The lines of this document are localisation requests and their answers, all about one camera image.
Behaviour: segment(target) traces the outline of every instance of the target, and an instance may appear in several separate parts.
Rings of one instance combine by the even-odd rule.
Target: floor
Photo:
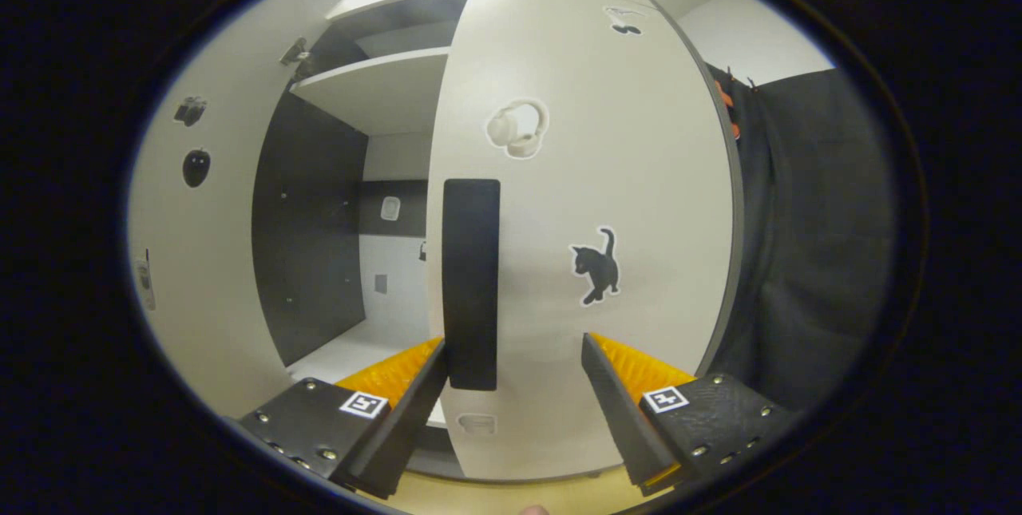
[[[542,505],[551,515],[605,515],[649,501],[667,489],[643,498],[618,467],[599,477],[508,485],[450,481],[406,472],[398,493],[384,505],[415,515],[518,515],[529,505]]]
[[[328,383],[336,383],[380,360],[412,347],[414,343],[409,344],[407,335],[392,320],[367,319],[292,363],[287,368],[287,373],[291,374],[291,378],[295,381],[314,377]],[[438,401],[427,424],[433,427],[447,426]]]

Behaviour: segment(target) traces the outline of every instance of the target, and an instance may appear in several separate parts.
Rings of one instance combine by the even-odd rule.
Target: black fabric
[[[876,326],[896,202],[883,130],[839,71],[757,86],[709,67],[742,136],[745,237],[710,370],[792,408],[839,382]]]

